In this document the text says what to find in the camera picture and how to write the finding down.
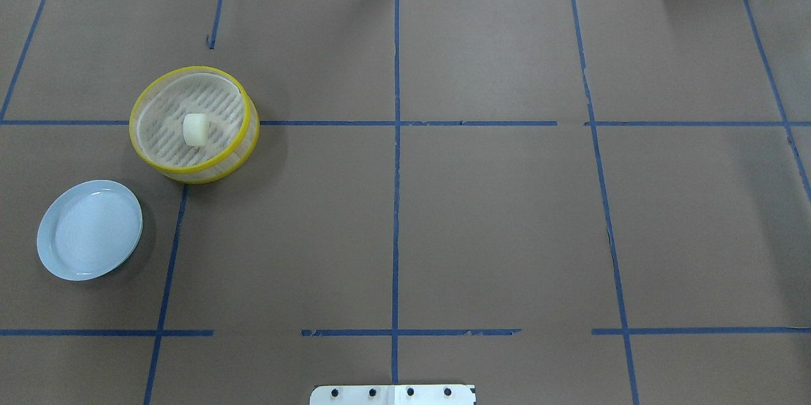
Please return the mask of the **white steamed bun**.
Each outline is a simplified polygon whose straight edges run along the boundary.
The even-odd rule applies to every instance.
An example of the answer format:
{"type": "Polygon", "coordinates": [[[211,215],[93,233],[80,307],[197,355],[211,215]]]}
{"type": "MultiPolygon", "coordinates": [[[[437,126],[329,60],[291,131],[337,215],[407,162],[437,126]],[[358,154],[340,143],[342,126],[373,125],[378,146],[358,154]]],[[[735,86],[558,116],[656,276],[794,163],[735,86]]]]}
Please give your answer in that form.
{"type": "Polygon", "coordinates": [[[188,147],[202,148],[209,142],[210,121],[205,113],[189,113],[182,122],[182,138],[188,147]]]}

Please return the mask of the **light blue plate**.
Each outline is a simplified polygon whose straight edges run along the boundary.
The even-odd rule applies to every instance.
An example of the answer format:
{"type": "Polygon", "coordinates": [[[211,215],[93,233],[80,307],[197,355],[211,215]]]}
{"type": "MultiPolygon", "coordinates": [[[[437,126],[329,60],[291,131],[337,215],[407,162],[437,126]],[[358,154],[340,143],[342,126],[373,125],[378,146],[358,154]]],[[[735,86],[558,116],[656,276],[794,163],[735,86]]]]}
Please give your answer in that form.
{"type": "Polygon", "coordinates": [[[143,229],[140,202],[127,186],[105,179],[86,181],[46,209],[37,231],[37,253],[55,277],[96,279],[132,255],[143,229]]]}

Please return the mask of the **yellow bamboo steamer basket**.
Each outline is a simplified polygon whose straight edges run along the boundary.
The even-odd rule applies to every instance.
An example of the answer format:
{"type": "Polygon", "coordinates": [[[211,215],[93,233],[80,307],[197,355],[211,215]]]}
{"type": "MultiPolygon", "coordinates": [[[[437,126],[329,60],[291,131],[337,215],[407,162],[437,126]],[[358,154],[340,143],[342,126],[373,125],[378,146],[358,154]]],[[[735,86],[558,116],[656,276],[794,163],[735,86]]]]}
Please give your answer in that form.
{"type": "Polygon", "coordinates": [[[131,110],[134,151],[169,179],[205,184],[240,168],[258,142],[260,119],[243,85],[226,71],[192,65],[160,76],[131,110]],[[205,116],[205,143],[184,137],[190,115],[205,116]]]}

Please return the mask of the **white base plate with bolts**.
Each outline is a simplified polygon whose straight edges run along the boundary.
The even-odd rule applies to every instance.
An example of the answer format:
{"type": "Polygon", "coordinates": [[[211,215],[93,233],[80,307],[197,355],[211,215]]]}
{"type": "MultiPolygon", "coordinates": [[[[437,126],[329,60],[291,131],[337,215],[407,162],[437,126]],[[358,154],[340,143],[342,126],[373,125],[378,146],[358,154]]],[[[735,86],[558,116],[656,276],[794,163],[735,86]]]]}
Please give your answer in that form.
{"type": "Polygon", "coordinates": [[[476,404],[474,385],[322,385],[310,404],[476,404]]]}

